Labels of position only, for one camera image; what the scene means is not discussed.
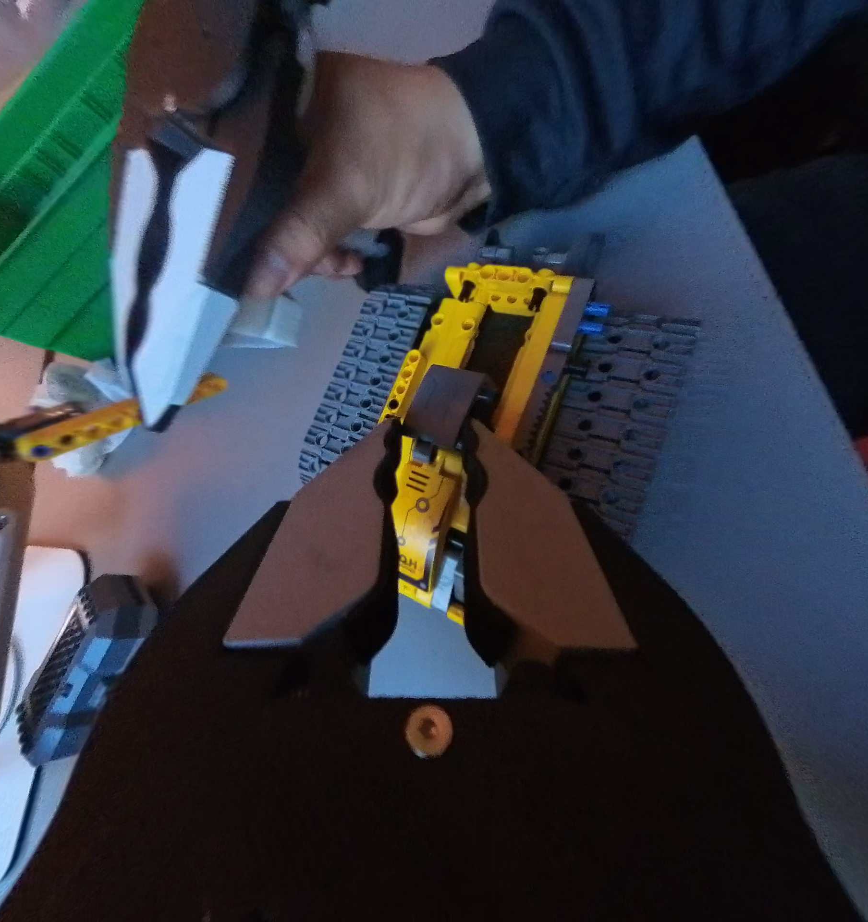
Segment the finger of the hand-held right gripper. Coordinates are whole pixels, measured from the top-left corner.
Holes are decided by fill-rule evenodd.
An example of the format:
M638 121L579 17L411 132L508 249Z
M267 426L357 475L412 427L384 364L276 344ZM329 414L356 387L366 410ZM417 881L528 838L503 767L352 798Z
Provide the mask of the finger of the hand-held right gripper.
M129 306L129 381L142 425L164 432L190 401L231 325L236 300L205 281L233 157L209 146L130 154L131 177L154 179Z
M130 148L122 164L117 214L110 256L117 373L134 395L128 360L128 321L139 292L140 250L149 228L159 191L158 173L146 147Z

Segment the person's right hand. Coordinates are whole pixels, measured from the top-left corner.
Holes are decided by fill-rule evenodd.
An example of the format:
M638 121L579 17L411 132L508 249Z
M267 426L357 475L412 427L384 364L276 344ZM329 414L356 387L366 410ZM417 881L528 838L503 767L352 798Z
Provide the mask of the person's right hand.
M243 297L270 302L311 275L355 277L358 231L435 235L491 193L463 95L431 64L321 52L301 122L306 161L263 238Z

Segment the white crumpled tissue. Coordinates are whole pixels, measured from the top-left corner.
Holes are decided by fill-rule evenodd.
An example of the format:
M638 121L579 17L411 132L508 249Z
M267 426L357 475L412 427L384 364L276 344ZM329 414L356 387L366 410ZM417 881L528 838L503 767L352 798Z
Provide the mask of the white crumpled tissue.
M87 366L53 361L43 371L29 402L31 409L50 409L73 402L88 411L103 409L132 398L128 386L123 386L112 360L106 359ZM111 435L100 442L61 455L52 466L69 478L97 475L109 455L128 440L128 432Z

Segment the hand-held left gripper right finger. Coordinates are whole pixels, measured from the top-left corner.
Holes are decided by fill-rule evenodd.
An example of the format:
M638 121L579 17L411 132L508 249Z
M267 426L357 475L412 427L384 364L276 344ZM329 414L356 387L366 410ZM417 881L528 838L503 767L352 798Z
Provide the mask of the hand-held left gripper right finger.
M480 421L464 427L470 515L464 630L490 667L634 653L627 624L566 495Z

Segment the grey desk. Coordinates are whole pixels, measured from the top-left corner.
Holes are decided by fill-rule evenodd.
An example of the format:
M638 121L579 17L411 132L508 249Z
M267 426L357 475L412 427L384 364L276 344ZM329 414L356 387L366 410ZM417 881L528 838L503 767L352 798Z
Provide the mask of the grey desk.
M604 237L599 297L699 319L634 547L702 616L763 710L809 822L868 919L868 474L697 139L593 199L510 222L515 246ZM361 294L313 280L292 350L229 349L229 392L133 434L99 478L36 475L32 542L187 588L275 501Z

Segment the yellow toy tracked robot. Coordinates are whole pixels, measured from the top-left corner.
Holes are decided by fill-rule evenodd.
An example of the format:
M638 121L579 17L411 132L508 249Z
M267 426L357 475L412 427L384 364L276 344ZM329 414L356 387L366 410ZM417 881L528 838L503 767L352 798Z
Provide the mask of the yellow toy tracked robot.
M406 424L434 366L486 377L497 438L629 537L646 503L700 322L596 299L603 237L517 251L496 230L438 285L399 284L404 237L360 243L367 293L298 460L307 484L379 421Z

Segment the grey brick battery block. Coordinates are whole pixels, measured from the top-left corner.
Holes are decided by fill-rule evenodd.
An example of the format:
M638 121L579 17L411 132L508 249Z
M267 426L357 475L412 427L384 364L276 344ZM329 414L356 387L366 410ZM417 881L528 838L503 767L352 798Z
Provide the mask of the grey brick battery block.
M39 768L79 755L108 693L159 620L136 577L105 573L76 593L16 710L26 761Z

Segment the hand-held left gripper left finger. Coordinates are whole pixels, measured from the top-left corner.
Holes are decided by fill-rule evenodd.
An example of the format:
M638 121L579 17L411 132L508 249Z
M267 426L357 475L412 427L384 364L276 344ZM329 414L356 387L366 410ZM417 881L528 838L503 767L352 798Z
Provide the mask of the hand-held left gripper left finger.
M294 650L336 636L368 667L398 618L393 523L402 427L381 423L290 501L223 637L230 650Z

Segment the green plastic bin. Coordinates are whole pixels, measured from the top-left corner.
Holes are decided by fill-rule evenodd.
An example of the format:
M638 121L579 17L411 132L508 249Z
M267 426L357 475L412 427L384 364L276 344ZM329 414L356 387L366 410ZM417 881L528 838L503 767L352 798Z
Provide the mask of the green plastic bin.
M115 352L108 202L144 3L85 2L0 109L0 337L87 362Z

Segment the person's right forearm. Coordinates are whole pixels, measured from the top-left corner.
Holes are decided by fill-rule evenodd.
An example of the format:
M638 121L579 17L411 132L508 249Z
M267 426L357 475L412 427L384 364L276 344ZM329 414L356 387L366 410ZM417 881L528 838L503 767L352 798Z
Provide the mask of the person's right forearm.
M789 75L868 1L506 1L433 60L460 90L490 195L480 231L572 206Z

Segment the long yellow toy beam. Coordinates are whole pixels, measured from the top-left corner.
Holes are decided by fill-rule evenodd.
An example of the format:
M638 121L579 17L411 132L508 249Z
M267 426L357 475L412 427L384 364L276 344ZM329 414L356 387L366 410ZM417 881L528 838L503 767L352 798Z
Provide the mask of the long yellow toy beam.
M12 419L18 419L20 427L15 441L20 458L13 461L32 464L53 460L144 424L140 400L136 397L91 411L73 402L50 409L30 408Z

